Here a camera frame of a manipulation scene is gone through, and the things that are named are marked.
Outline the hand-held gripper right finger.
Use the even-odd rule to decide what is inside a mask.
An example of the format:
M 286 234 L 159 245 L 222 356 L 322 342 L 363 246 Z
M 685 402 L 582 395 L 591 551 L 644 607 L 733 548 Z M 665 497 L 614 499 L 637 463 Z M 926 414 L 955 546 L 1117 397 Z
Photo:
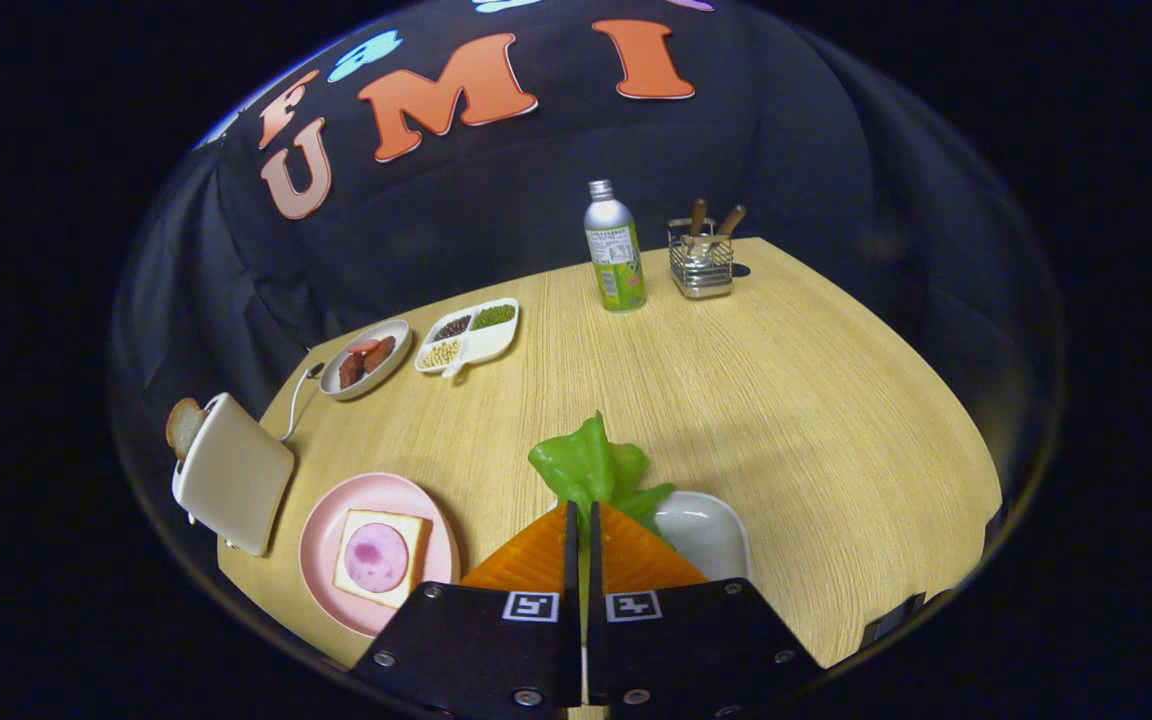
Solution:
M 607 719 L 760 719 L 826 679 L 751 579 L 605 589 L 591 505 L 588 703 Z

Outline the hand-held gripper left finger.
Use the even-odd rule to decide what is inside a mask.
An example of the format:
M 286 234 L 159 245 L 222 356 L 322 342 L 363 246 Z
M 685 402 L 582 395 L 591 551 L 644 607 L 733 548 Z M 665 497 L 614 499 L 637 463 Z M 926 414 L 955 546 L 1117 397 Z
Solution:
M 417 719 L 566 719 L 582 703 L 579 510 L 559 506 L 559 591 L 424 582 L 349 679 Z

